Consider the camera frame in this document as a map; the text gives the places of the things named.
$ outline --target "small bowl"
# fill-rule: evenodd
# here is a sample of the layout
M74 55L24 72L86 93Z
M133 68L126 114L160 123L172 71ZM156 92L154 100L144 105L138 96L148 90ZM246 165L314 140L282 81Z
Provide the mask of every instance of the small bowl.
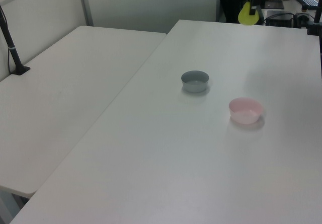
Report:
M192 70L181 76L183 88L187 92L203 92L207 88L209 75L203 71Z
M240 97L229 103L229 110L234 121L241 124L252 124L260 118L263 106L252 98Z

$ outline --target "yellow object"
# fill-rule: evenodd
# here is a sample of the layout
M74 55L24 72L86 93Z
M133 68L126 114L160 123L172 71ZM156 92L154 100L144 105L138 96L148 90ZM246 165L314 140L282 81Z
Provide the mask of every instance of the yellow object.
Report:
M254 25L257 23L260 16L258 15L257 10L255 11L255 15L250 15L251 3L246 2L243 6L241 12L238 15L238 21L244 25Z

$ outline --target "pink bowl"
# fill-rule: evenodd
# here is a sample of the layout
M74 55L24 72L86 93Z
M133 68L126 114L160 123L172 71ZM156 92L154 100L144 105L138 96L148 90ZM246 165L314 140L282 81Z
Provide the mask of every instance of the pink bowl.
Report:
M229 110L234 121L241 124L251 124L260 118L263 106L252 98L240 97L229 103Z

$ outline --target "tabletop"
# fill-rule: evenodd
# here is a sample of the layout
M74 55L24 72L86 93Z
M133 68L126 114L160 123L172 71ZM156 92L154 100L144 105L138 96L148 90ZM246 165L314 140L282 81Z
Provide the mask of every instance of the tabletop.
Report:
M0 83L0 188L30 198L165 34L81 26Z
M320 73L305 30L180 20L12 224L321 223Z

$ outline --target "black stand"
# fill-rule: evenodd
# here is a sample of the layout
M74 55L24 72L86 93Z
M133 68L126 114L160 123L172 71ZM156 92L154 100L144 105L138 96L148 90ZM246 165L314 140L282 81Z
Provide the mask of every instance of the black stand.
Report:
M312 21L307 22L307 25L306 25L307 31L306 31L306 33L308 35L319 36L321 76L322 76L322 23L320 22L321 13L322 13L322 0L318 0L314 20L313 20L313 22Z
M14 42L12 41L5 17L2 14L1 6L0 6L0 27L1 27L2 33L4 34L5 40L7 42L8 49L11 53L12 58L14 59L15 65L16 65L16 70L14 72L12 72L11 74L17 74L17 75L21 76L23 73L30 70L30 67L23 66L21 64L16 47L14 45Z

